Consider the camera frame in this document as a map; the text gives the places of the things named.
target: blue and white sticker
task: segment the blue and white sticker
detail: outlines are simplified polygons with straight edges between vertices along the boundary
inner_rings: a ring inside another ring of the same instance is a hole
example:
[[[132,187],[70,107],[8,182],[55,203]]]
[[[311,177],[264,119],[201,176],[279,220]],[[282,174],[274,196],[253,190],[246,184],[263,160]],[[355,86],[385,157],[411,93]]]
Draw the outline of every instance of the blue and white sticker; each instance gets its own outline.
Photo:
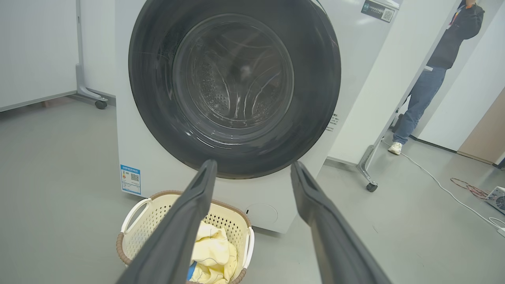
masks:
[[[124,191],[140,194],[140,170],[121,165],[121,186]]]

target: beige laundry basket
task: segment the beige laundry basket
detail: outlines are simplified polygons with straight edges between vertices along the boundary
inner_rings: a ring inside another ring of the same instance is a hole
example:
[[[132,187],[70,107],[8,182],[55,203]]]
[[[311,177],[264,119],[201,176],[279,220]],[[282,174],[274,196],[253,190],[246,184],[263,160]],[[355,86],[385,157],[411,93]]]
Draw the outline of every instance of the beige laundry basket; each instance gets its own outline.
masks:
[[[130,210],[116,241],[119,258],[126,265],[130,264],[181,193],[160,192],[140,201]],[[146,207],[131,223],[131,219],[143,205]],[[217,228],[225,228],[228,241],[237,248],[237,270],[229,283],[238,284],[244,278],[253,255],[254,231],[249,219],[237,208],[212,200],[209,213],[203,221]]]

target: door glass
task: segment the door glass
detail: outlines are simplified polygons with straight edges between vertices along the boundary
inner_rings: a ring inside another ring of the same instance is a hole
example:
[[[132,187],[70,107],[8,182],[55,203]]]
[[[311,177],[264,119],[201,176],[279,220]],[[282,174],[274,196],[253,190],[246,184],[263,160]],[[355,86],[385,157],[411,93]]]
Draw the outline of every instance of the door glass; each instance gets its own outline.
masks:
[[[182,40],[173,70],[186,119],[216,142],[262,136],[291,103],[294,71],[286,47],[247,16],[225,14],[197,24]]]

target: cooling fan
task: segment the cooling fan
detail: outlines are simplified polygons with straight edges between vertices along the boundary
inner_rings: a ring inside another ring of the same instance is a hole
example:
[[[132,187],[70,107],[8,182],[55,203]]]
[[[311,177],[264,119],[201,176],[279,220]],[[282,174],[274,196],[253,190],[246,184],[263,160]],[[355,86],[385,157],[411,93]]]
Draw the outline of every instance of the cooling fan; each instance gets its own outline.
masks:
[[[497,186],[488,196],[487,203],[505,214],[505,188]]]

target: metal stand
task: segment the metal stand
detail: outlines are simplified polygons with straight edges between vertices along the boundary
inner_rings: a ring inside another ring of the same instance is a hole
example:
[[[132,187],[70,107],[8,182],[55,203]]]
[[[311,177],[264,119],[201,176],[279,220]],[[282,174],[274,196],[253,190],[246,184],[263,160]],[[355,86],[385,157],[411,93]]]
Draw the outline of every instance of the metal stand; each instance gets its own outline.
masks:
[[[365,151],[365,154],[360,160],[360,163],[357,165],[357,168],[360,171],[360,173],[368,180],[369,184],[367,185],[367,190],[370,191],[371,193],[374,192],[379,186],[374,180],[372,180],[366,169],[366,164],[368,162],[368,159],[374,153],[374,149],[375,147],[373,145],[368,146],[367,150]]]
[[[88,90],[86,88],[86,84],[84,83],[84,60],[82,56],[81,31],[81,0],[76,0],[75,8],[77,13],[77,46],[79,48],[79,63],[75,65],[75,74],[77,76],[77,93],[90,99],[96,100],[95,106],[102,110],[107,107],[107,99]]]

